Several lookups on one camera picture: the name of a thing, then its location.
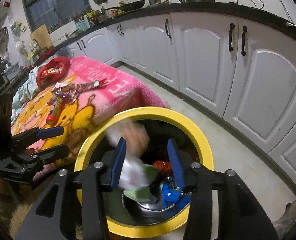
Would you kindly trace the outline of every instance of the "blue gripper pad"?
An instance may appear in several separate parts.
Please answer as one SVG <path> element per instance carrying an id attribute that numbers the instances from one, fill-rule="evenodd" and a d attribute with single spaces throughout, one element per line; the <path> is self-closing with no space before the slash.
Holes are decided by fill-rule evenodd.
<path id="1" fill-rule="evenodd" d="M 185 180 L 184 180 L 184 170 L 178 158 L 178 154 L 177 154 L 178 147 L 173 138 L 168 140 L 167 151 L 168 151 L 170 164 L 172 167 L 172 172 L 175 177 L 175 183 L 180 188 L 181 191 L 184 191 L 186 187 Z"/>
<path id="2" fill-rule="evenodd" d="M 117 155 L 115 157 L 115 162 L 111 170 L 111 180 L 110 180 L 110 186 L 112 188 L 117 188 L 119 185 L 121 170 L 122 170 L 124 158 L 126 156 L 126 140 L 124 138 L 120 138 L 115 151 L 117 152 Z"/>
<path id="3" fill-rule="evenodd" d="M 53 128 L 48 128 L 48 129 L 40 129 L 40 131 L 37 133 L 37 138 L 44 140 L 52 137 L 56 137 L 59 135 L 63 135 L 63 128 L 61 126 L 56 126 Z"/>

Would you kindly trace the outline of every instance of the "cutting board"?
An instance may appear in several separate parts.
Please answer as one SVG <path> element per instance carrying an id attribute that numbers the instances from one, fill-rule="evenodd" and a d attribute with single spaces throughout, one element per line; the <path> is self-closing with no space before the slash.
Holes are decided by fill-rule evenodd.
<path id="1" fill-rule="evenodd" d="M 45 47 L 51 48 L 53 46 L 52 40 L 45 24 L 31 33 L 30 38 L 31 40 L 36 39 L 41 49 Z"/>

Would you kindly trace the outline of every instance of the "window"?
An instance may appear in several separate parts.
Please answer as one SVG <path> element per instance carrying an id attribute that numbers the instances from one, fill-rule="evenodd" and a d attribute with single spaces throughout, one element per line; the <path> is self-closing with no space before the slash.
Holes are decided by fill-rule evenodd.
<path id="1" fill-rule="evenodd" d="M 86 10 L 88 0 L 23 0 L 32 31 L 46 24 L 53 30 L 68 22 L 73 14 Z"/>

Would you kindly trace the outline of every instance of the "frying pan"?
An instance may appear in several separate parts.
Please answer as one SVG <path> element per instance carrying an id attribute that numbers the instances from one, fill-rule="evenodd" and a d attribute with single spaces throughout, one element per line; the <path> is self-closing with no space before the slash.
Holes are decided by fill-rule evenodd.
<path id="1" fill-rule="evenodd" d="M 146 0 L 141 0 L 141 1 L 136 1 L 136 2 L 132 2 L 132 3 L 128 3 L 126 5 L 120 6 L 120 7 L 110 7 L 107 8 L 106 10 L 110 10 L 110 9 L 120 9 L 123 12 L 129 12 L 129 11 L 133 11 L 133 10 L 137 10 L 142 8 L 145 5 Z"/>

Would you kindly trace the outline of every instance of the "floor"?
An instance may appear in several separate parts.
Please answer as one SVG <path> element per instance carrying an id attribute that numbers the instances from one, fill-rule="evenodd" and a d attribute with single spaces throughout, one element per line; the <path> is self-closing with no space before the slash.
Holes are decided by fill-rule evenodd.
<path id="1" fill-rule="evenodd" d="M 172 110 L 185 115 L 198 125 L 210 144 L 215 171 L 235 170 L 255 195 L 271 221 L 278 220 L 283 215 L 286 204 L 296 200 L 296 196 L 288 186 L 253 151 L 217 122 L 214 122 L 200 110 L 185 102 L 184 99 L 177 97 L 128 67 L 120 66 L 118 69 L 141 80 L 167 101 Z M 214 212 L 211 239 L 216 239 L 218 234 L 218 197 L 216 191 L 213 191 L 213 199 Z M 183 226 L 169 234 L 153 239 L 181 240 L 184 229 Z"/>

